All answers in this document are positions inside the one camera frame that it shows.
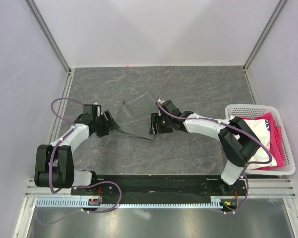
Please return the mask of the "grey cloth napkin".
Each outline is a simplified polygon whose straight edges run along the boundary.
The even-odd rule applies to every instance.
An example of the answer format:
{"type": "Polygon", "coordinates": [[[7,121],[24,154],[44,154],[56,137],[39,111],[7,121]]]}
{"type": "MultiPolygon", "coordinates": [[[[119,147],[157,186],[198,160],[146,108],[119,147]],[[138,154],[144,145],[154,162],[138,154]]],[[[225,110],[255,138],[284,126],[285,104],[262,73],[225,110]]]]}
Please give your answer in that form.
{"type": "Polygon", "coordinates": [[[154,142],[155,135],[149,131],[151,115],[158,112],[155,100],[156,96],[150,90],[123,99],[115,118],[119,128],[113,130],[112,134],[137,141],[154,142]]]}

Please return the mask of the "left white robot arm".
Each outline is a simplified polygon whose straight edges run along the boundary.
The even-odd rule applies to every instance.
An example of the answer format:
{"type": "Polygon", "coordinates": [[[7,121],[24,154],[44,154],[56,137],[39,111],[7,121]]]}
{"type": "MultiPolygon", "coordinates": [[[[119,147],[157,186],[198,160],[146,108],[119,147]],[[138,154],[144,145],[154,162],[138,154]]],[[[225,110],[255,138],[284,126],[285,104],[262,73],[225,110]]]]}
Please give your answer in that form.
{"type": "Polygon", "coordinates": [[[48,187],[55,194],[60,189],[81,187],[88,195],[99,190],[95,172],[77,170],[74,167],[74,151],[92,135],[98,138],[109,135],[119,126],[108,110],[100,105],[85,104],[70,129],[59,139],[37,148],[34,182],[37,187],[48,187]]]}

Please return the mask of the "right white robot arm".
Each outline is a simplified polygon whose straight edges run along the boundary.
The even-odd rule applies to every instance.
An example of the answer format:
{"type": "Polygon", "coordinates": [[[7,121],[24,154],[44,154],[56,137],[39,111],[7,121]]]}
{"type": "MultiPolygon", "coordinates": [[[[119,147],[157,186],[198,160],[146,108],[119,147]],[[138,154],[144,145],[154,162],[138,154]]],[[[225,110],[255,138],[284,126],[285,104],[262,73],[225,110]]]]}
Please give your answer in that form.
{"type": "Polygon", "coordinates": [[[227,163],[218,182],[218,191],[229,195],[235,183],[246,170],[247,163],[260,148],[259,138],[240,117],[219,120],[203,117],[192,111],[181,112],[171,100],[157,103],[158,112],[150,116],[150,134],[173,131],[194,133],[218,140],[227,157],[227,163]]]}

